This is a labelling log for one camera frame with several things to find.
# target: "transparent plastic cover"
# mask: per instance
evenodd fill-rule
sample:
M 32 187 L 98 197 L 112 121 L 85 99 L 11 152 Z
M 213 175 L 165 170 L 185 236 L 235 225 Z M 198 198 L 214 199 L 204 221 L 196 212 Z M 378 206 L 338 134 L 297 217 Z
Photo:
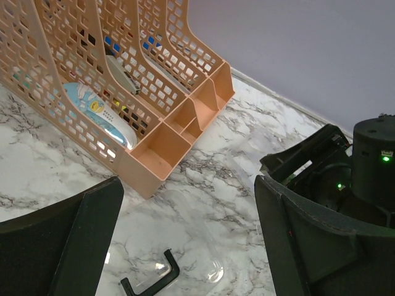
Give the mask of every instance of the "transparent plastic cover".
M 204 222 L 183 194 L 167 191 L 120 214 L 96 295 L 125 296 L 124 278 L 142 293 L 170 271 L 168 249 L 180 275 L 157 295 L 207 295 L 223 277 Z

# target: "black plastic clip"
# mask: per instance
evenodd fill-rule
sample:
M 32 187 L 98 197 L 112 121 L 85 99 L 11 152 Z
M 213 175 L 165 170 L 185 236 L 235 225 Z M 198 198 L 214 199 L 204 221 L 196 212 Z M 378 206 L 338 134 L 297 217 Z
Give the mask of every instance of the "black plastic clip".
M 178 267 L 178 264 L 173 257 L 172 251 L 168 249 L 165 251 L 164 254 L 168 263 L 170 264 L 170 272 L 140 294 L 136 294 L 133 291 L 133 288 L 131 287 L 130 281 L 127 277 L 122 279 L 121 280 L 122 287 L 128 296 L 153 296 L 156 293 L 158 293 L 160 290 L 162 290 L 164 287 L 169 285 L 180 275 L 180 267 Z

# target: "baseboard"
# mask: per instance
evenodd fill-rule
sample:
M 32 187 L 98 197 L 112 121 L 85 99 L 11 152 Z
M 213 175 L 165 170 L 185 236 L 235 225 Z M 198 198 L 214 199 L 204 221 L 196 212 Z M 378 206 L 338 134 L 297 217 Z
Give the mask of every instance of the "baseboard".
M 261 83 L 259 83 L 258 81 L 252 79 L 251 77 L 248 77 L 247 75 L 241 73 L 239 70 L 235 69 L 235 68 L 231 68 L 231 72 L 232 75 L 234 77 L 236 77 L 237 79 L 245 82 L 246 84 L 248 84 L 249 86 L 252 86 L 253 88 L 258 89 L 259 91 L 262 91 L 263 93 L 267 94 L 268 96 L 274 97 L 275 99 L 278 99 L 279 101 L 284 102 L 285 104 L 291 106 L 292 108 L 295 108 L 296 110 L 306 114 L 308 117 L 313 118 L 314 120 L 317 120 L 323 124 L 327 124 L 330 123 L 332 125 L 337 125 L 336 123 L 333 123 L 330 120 L 327 120 L 326 118 L 321 117 L 320 115 L 317 115 L 316 113 L 311 112 L 310 110 L 296 104 L 295 102 L 277 94 L 275 91 L 272 91 L 270 88 L 262 85 Z M 349 138 L 352 139 L 352 133 L 350 133 L 349 131 L 345 130 L 344 128 L 342 128 L 341 126 L 339 126 L 341 131 Z

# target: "clear plastic piece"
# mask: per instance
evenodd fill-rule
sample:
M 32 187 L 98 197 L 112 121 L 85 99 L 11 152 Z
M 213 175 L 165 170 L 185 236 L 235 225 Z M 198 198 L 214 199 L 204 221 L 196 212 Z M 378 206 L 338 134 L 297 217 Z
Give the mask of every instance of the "clear plastic piece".
M 178 191 L 167 191 L 121 212 L 96 296 L 125 296 L 128 278 L 141 294 L 170 271 L 170 249 L 180 275 L 156 295 L 207 295 L 223 277 L 223 263 L 201 217 Z
M 260 159 L 275 154 L 297 144 L 294 138 L 284 138 L 269 129 L 257 129 L 248 137 L 231 147 L 227 152 L 227 165 L 239 182 L 254 196 L 254 183 L 257 175 L 268 175 L 260 164 Z M 311 164 L 308 161 L 294 172 L 298 175 Z

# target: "lavender wall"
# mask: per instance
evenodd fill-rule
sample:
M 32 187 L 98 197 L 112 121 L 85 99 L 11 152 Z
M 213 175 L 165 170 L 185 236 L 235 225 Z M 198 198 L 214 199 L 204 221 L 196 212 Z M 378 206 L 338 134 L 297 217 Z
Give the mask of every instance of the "lavender wall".
M 351 131 L 395 113 L 394 0 L 189 0 L 234 68 Z

